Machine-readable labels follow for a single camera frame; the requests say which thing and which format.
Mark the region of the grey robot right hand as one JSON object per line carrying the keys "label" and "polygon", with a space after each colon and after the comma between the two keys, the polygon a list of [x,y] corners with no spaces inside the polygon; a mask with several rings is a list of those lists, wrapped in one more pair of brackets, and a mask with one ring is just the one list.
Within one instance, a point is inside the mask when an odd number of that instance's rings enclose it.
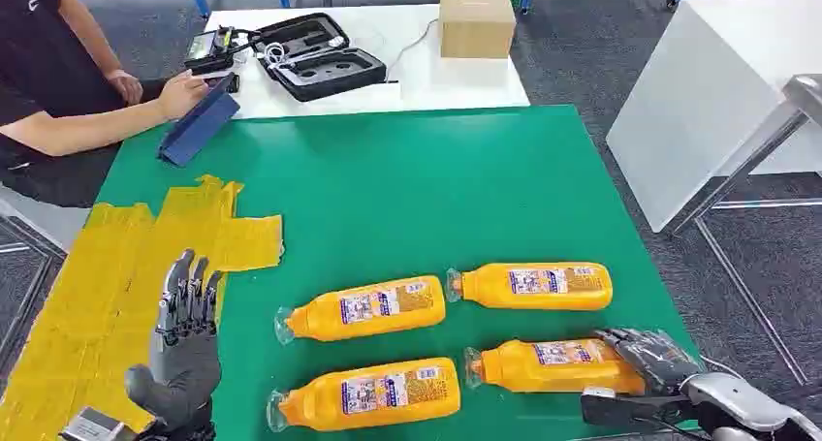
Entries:
{"label": "grey robot right hand", "polygon": [[677,395],[688,378],[706,371],[664,331],[610,328],[593,333],[643,377],[650,394]]}

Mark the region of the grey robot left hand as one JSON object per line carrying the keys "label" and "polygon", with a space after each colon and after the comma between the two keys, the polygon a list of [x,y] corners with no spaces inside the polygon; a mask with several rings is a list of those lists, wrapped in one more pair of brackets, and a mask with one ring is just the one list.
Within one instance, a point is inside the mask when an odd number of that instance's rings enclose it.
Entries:
{"label": "grey robot left hand", "polygon": [[208,258],[192,249],[174,260],[161,285],[148,364],[125,372],[128,398],[153,417],[140,440],[213,437],[211,397],[221,378],[215,286],[222,273],[205,283],[207,266]]}

